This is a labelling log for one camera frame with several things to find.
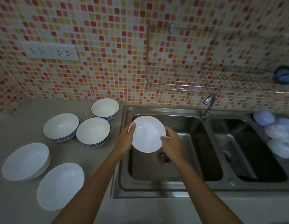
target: mosaic tile wall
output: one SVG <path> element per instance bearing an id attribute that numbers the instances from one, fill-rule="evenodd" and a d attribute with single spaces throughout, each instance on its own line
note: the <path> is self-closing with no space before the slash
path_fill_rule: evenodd
<path id="1" fill-rule="evenodd" d="M 30 97 L 110 97 L 127 103 L 204 108 L 202 100 L 210 90 L 145 89 L 147 27 L 167 27 L 171 22 L 195 30 L 281 39 L 289 34 L 289 0 L 0 0 L 0 62 Z M 81 61 L 28 58 L 20 41 L 74 44 Z M 209 45 L 197 44 L 189 51 L 208 57 L 204 50 Z M 249 58 L 250 47 L 245 43 L 242 47 L 238 50 Z M 216 55 L 220 52 L 220 48 L 214 51 Z M 279 49 L 278 54 L 288 57 L 289 49 Z M 265 106 L 289 111 L 289 95 L 216 92 L 217 108 L 257 110 Z"/>
<path id="2" fill-rule="evenodd" d="M 12 113 L 26 95 L 0 64 L 0 115 Z"/>

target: white outlet plate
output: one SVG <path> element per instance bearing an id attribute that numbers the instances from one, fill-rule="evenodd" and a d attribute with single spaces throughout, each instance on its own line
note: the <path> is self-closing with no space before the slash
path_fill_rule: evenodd
<path id="1" fill-rule="evenodd" d="M 52 58 L 57 60 L 79 61 L 75 45 L 49 44 Z"/>
<path id="2" fill-rule="evenodd" d="M 50 47 L 46 43 L 22 41 L 26 55 L 31 58 L 51 59 Z"/>

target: countertop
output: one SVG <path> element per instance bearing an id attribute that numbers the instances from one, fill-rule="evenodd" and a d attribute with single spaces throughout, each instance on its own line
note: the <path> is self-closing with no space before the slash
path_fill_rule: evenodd
<path id="1" fill-rule="evenodd" d="M 74 113 L 80 122 L 93 117 L 92 103 L 27 99 L 12 115 L 0 118 L 0 224 L 50 223 L 60 210 L 47 211 L 38 205 L 36 195 L 43 177 L 62 163 L 74 162 L 83 168 L 87 181 L 108 156 L 119 135 L 122 104 L 118 116 L 110 121 L 109 139 L 98 148 L 87 148 L 76 138 L 54 143 L 42 134 L 43 125 L 57 114 Z M 5 159 L 19 147 L 33 142 L 49 147 L 52 158 L 49 168 L 30 181 L 5 180 L 1 173 Z M 94 223 L 201 223 L 189 198 L 112 199 L 110 191 L 111 182 Z M 274 197 L 226 197 L 223 201 L 244 223 L 289 222 L 289 195 L 283 193 Z"/>

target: person's left arm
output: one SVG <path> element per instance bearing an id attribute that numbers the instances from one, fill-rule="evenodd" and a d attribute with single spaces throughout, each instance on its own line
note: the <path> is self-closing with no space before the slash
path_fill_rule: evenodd
<path id="1" fill-rule="evenodd" d="M 130 149 L 135 123 L 125 127 L 116 146 L 87 183 L 61 210 L 52 224 L 92 224 L 118 162 Z"/>

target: sink basin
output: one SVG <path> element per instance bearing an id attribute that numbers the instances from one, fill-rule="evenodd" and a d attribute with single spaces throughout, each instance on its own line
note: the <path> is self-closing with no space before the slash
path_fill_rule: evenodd
<path id="1" fill-rule="evenodd" d="M 195 117 L 150 115 L 172 128 L 182 140 L 187 162 L 205 181 L 218 181 L 223 172 L 202 121 Z M 163 160 L 160 151 L 143 153 L 130 150 L 129 173 L 135 180 L 180 182 L 181 175 L 170 160 Z"/>
<path id="2" fill-rule="evenodd" d="M 219 149 L 238 178 L 247 182 L 284 182 L 287 175 L 257 132 L 240 119 L 210 120 Z"/>

